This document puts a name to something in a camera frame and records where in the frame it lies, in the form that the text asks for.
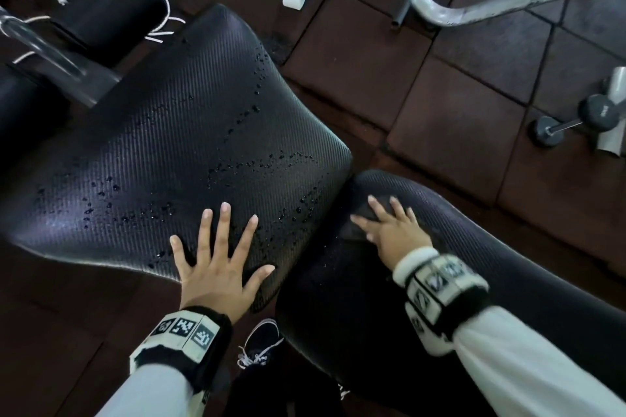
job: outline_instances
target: right hand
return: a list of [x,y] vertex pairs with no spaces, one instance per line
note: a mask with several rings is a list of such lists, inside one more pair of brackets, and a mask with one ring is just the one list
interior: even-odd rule
[[359,226],[366,233],[368,241],[378,248],[378,255],[390,271],[405,255],[414,249],[433,246],[430,236],[418,225],[418,220],[411,208],[406,212],[397,198],[389,199],[395,217],[385,211],[385,208],[372,195],[367,197],[376,217],[380,220],[369,221],[362,216],[350,215],[350,221]]

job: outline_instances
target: black sneaker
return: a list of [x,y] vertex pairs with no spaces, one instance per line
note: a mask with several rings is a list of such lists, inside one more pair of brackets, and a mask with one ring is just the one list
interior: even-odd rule
[[239,347],[242,352],[237,360],[237,366],[242,369],[250,365],[265,366],[283,340],[275,319],[262,320],[248,335],[246,343]]

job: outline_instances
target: black cushion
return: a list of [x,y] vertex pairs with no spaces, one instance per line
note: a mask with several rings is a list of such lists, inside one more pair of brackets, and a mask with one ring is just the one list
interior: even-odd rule
[[404,291],[389,280],[376,248],[342,238],[367,194],[394,194],[411,206],[435,245],[487,279],[496,304],[626,398],[626,314],[519,255],[433,191],[379,170],[345,185],[278,294],[280,330],[312,363],[347,389],[404,413],[441,406],[446,415],[493,415],[455,354],[434,358],[423,350],[404,314]]
[[180,235],[194,257],[202,210],[229,201],[231,250],[249,217],[260,218],[244,279],[262,264],[277,266],[257,296],[260,309],[324,218],[350,161],[250,27],[216,5],[137,66],[56,156],[6,194],[0,228],[51,259],[178,279],[169,236]]

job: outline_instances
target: left hand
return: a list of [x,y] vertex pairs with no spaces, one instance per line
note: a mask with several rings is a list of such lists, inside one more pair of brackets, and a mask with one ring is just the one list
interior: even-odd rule
[[244,264],[248,257],[252,237],[259,224],[259,218],[257,215],[250,218],[230,259],[231,205],[222,203],[213,255],[211,255],[210,247],[212,219],[213,211],[205,209],[198,233],[198,255],[195,267],[187,263],[180,238],[176,235],[170,238],[182,285],[180,308],[192,305],[207,307],[227,315],[231,319],[231,324],[235,324],[250,308],[261,283],[274,271],[275,267],[268,265],[258,268],[243,287]]

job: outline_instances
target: dumbbell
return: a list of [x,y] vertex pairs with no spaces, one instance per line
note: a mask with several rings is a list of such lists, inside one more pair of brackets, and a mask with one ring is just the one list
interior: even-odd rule
[[563,141],[567,129],[577,125],[586,125],[598,134],[608,132],[619,123],[623,114],[621,107],[604,94],[594,94],[579,103],[577,119],[561,123],[544,115],[528,125],[528,135],[537,145],[554,147]]

